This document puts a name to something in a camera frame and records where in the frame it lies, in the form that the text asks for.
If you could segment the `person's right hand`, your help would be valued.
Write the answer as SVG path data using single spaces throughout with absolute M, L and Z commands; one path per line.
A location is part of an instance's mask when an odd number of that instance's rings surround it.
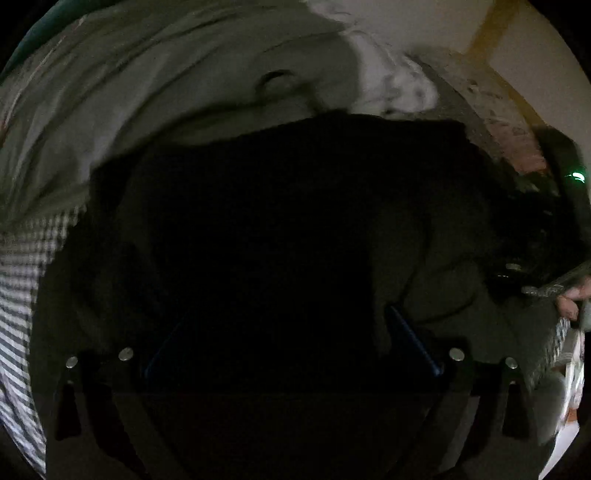
M 560 295 L 556 300 L 556 307 L 561 318 L 577 321 L 580 308 L 579 302 L 590 298 L 590 284 L 581 283 Z

